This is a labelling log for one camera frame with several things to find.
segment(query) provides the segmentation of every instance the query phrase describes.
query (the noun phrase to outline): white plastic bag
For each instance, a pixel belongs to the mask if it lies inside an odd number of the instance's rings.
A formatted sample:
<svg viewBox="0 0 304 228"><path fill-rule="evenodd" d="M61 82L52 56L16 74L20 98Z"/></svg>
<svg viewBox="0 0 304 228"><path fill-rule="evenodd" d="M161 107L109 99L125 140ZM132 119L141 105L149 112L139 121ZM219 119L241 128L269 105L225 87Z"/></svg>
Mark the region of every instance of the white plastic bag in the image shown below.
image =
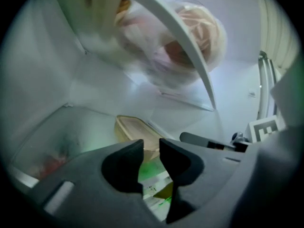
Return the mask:
<svg viewBox="0 0 304 228"><path fill-rule="evenodd" d="M210 72L226 51L227 37L222 24L203 6L169 5L194 35ZM126 15L119 26L118 42L139 60L140 70L161 91L180 90L200 77L174 36L145 8Z"/></svg>

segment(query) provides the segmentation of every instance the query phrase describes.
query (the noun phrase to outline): plastic bag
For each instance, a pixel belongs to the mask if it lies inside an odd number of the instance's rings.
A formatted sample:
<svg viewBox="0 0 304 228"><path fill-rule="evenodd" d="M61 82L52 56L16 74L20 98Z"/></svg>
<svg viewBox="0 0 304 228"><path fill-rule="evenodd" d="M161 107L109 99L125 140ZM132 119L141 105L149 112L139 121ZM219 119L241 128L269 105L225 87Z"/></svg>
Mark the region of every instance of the plastic bag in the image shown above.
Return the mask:
<svg viewBox="0 0 304 228"><path fill-rule="evenodd" d="M191 3L169 4L188 26L212 71L226 51L226 32L208 9ZM180 90L199 79L186 52L168 29L141 8L120 22L118 42L138 60L149 81L162 89Z"/></svg>

